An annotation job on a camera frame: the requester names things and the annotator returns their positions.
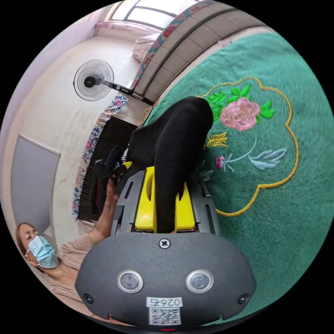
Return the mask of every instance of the electric fan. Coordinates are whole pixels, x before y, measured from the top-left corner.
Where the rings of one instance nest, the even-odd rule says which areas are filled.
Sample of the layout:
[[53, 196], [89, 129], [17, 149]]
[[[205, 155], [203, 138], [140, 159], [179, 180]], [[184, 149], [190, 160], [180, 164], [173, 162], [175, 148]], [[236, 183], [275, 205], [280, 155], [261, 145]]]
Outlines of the electric fan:
[[86, 101], [97, 101], [104, 98], [111, 89], [133, 96], [153, 105], [151, 101], [133, 92], [133, 90], [114, 83], [114, 72], [111, 66], [99, 59], [84, 63], [74, 76], [73, 86], [77, 95]]

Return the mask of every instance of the green carpet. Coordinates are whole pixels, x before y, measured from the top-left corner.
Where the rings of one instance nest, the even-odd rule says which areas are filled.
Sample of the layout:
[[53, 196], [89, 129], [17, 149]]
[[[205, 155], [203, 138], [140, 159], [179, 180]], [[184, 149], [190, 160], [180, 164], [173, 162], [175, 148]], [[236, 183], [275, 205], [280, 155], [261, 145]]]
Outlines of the green carpet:
[[216, 122], [204, 151], [204, 174], [210, 176], [207, 185], [217, 208], [225, 213], [219, 215], [221, 235], [242, 249], [257, 281], [255, 295], [234, 319], [282, 297], [328, 233], [334, 215], [334, 118], [328, 100], [296, 50], [280, 35], [265, 33], [244, 37], [205, 59], [144, 124], [184, 97], [203, 96], [215, 85], [245, 77], [273, 88], [261, 89], [248, 78], [205, 96]]

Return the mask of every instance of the blue surgical mask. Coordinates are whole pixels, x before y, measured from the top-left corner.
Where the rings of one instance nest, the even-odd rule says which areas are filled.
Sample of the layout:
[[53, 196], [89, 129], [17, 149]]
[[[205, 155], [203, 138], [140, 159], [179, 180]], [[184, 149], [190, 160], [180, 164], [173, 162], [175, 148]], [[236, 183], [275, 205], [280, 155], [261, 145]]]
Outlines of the blue surgical mask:
[[42, 268], [56, 268], [59, 264], [54, 248], [41, 236], [35, 236], [28, 244], [28, 251], [31, 251]]

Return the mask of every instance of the qr code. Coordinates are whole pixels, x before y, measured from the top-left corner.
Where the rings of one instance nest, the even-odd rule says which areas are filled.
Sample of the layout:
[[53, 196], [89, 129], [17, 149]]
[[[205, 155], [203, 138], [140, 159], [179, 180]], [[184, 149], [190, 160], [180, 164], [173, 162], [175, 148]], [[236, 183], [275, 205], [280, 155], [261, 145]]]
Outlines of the qr code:
[[180, 325], [180, 308], [149, 308], [150, 325]]

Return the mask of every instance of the woman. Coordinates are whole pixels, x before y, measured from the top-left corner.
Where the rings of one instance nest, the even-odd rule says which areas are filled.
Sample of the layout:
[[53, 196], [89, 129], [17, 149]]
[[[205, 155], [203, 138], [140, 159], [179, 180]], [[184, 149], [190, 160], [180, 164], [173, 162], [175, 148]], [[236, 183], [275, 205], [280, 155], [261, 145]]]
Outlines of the woman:
[[65, 305], [95, 319], [127, 325], [113, 319], [105, 320], [92, 314], [74, 287], [85, 255], [95, 244], [111, 235], [112, 218], [117, 200], [114, 183], [109, 180], [103, 212], [95, 228], [80, 238], [63, 244], [57, 254], [47, 240], [28, 223], [22, 223], [17, 227], [16, 240], [28, 263], [48, 277], [51, 292]]

